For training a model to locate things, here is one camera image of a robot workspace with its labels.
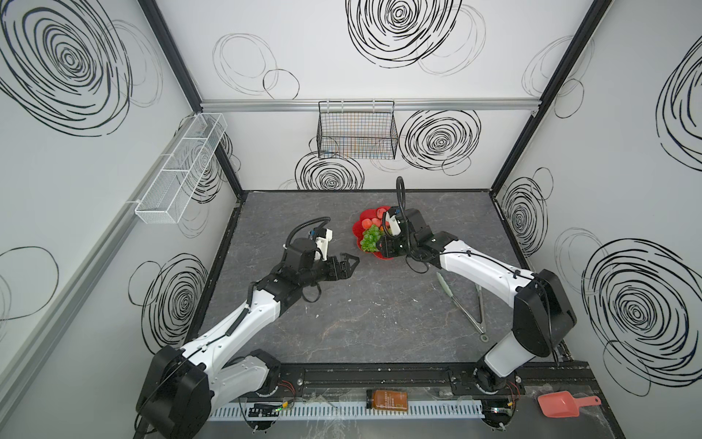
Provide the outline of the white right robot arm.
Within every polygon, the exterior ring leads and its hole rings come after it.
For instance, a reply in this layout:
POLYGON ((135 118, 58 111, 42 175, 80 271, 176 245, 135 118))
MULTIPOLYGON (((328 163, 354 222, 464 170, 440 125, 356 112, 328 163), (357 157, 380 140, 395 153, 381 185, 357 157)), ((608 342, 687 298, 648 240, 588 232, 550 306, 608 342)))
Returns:
POLYGON ((512 309, 510 331, 475 363, 473 382, 483 393, 498 393, 518 368, 534 358, 551 356, 577 325, 568 295, 554 272, 518 268, 453 234, 433 232, 415 209, 392 207, 380 222, 383 236, 377 247, 384 257, 408 256, 458 274, 512 309))

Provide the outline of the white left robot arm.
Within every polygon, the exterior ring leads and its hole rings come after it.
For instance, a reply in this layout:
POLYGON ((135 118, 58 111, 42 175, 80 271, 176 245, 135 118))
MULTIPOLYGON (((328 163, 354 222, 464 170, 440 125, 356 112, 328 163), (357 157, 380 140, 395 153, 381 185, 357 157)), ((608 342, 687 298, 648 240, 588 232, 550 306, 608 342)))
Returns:
POLYGON ((136 402, 135 433, 192 438, 217 409, 246 393, 276 389, 280 363, 257 349, 235 354, 272 324, 307 287, 352 277, 358 256, 327 253, 327 238, 296 239, 263 279, 250 283, 246 300, 219 324, 181 348, 166 346, 153 357, 136 402))

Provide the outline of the red flower-shaped fruit bowl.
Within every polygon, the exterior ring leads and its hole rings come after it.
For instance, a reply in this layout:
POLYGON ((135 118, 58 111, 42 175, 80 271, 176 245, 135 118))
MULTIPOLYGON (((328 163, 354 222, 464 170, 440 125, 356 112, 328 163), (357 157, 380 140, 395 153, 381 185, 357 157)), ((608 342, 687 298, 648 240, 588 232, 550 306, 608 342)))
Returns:
POLYGON ((379 208, 364 210, 359 220, 353 225, 352 232, 356 236, 356 245, 363 252, 370 254, 371 245, 380 242, 380 238, 384 237, 389 232, 389 225, 383 228, 383 214, 390 209, 390 206, 381 206, 379 208))

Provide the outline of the green fake grape bunch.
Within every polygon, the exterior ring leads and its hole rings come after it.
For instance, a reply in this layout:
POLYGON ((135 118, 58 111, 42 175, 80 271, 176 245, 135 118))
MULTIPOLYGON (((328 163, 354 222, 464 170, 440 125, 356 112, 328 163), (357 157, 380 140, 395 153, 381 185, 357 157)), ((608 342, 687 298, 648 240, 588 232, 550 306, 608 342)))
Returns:
POLYGON ((377 225, 372 224, 368 229, 363 231, 360 241, 360 248, 363 252, 374 254, 378 252, 378 242, 384 236, 384 233, 377 225))

